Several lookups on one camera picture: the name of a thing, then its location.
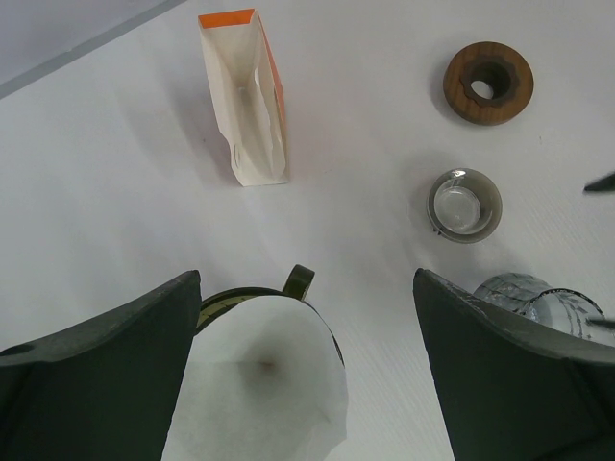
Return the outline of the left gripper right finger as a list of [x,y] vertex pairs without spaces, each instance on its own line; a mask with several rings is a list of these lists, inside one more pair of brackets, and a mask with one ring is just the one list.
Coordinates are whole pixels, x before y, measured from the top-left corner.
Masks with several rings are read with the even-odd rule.
[[457,460],[611,460],[614,349],[419,269],[413,297]]

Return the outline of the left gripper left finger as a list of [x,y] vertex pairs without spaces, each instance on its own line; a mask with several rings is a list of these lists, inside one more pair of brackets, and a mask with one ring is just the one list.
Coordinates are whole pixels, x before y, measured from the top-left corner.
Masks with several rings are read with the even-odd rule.
[[4,460],[159,460],[201,305],[188,271],[1,353]]

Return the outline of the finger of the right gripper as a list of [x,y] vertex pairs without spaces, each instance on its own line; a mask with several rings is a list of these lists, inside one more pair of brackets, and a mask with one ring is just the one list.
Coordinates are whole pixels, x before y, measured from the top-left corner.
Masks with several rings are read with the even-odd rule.
[[610,173],[600,179],[588,183],[583,188],[584,193],[614,193],[615,192],[615,173]]

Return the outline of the clear glass dripper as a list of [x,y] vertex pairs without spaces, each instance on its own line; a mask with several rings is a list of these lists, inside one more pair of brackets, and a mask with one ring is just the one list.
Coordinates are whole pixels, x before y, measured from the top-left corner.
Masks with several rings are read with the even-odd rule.
[[587,324],[588,319],[605,316],[595,302],[578,291],[554,288],[527,274],[505,273],[486,280],[474,295],[545,327],[614,346],[612,330]]

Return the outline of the white paper coffee filter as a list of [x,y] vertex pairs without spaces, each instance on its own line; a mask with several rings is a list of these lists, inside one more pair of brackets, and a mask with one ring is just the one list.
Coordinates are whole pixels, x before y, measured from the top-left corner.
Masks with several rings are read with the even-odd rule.
[[345,367],[308,304],[264,296],[198,333],[162,457],[324,460],[347,438]]

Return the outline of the orange coffee filter box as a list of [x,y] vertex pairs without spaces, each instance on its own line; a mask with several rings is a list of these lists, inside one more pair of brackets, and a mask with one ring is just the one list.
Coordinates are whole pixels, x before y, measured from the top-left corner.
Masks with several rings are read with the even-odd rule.
[[255,9],[198,17],[209,91],[243,186],[288,182],[283,86]]

